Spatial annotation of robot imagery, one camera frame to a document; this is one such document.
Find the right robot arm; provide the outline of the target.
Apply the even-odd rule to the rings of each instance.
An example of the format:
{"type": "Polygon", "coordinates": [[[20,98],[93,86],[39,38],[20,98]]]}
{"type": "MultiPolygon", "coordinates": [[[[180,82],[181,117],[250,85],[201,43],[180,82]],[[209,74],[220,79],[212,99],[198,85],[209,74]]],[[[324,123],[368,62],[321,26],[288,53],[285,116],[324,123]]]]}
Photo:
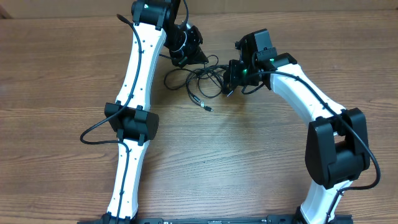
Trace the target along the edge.
{"type": "Polygon", "coordinates": [[[267,29],[245,35],[235,43],[240,56],[230,60],[223,93],[237,87],[266,86],[282,97],[308,128],[305,165],[310,190],[295,215],[268,216],[268,223],[352,223],[350,215],[336,215],[343,194],[370,166],[366,118],[361,110],[347,110],[327,97],[304,74],[291,54],[278,54],[267,29]]]}

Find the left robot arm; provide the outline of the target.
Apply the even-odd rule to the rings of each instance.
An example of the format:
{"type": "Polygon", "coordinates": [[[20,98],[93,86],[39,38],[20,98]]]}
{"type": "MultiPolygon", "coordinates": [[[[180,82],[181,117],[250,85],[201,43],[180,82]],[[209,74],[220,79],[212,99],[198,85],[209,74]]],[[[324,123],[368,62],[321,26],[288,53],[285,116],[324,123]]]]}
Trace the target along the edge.
{"type": "Polygon", "coordinates": [[[121,90],[104,108],[119,155],[113,196],[100,223],[135,222],[144,155],[159,125],[159,116],[150,112],[150,93],[162,48],[178,68],[208,63],[198,28],[187,21],[176,24],[179,6],[180,1],[135,1],[132,20],[119,17],[132,27],[132,48],[121,90]]]}

